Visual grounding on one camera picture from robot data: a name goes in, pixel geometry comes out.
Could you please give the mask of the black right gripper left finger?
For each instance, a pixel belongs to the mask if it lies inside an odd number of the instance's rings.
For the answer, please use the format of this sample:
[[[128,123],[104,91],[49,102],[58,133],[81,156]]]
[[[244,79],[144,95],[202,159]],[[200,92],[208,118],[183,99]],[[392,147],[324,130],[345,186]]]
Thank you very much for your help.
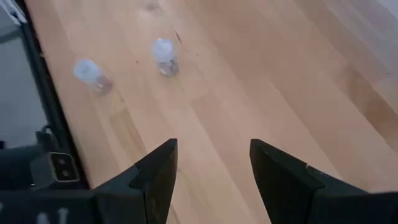
[[[177,140],[168,139],[95,188],[102,223],[166,223],[177,176]]]

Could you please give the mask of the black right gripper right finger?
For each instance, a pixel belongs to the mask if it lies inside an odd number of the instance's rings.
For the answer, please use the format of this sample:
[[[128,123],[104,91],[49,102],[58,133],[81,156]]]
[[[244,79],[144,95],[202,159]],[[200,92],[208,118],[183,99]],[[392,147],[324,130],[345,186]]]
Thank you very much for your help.
[[[251,140],[249,157],[272,223],[308,223],[318,191],[332,197],[367,194],[260,139]]]

